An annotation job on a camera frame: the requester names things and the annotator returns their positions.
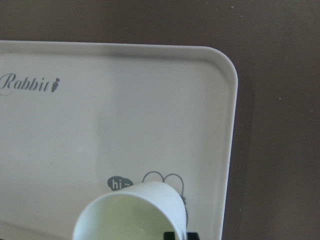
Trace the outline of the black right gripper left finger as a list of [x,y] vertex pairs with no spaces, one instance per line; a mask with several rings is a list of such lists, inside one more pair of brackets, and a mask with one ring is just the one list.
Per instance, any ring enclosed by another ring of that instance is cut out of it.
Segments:
[[166,230],[163,233],[163,240],[181,240],[182,234],[177,229]]

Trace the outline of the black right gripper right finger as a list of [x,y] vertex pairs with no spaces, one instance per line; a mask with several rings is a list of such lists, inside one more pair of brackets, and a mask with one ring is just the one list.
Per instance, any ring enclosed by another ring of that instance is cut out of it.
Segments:
[[188,227],[186,229],[186,239],[187,240],[200,240],[198,229],[195,227]]

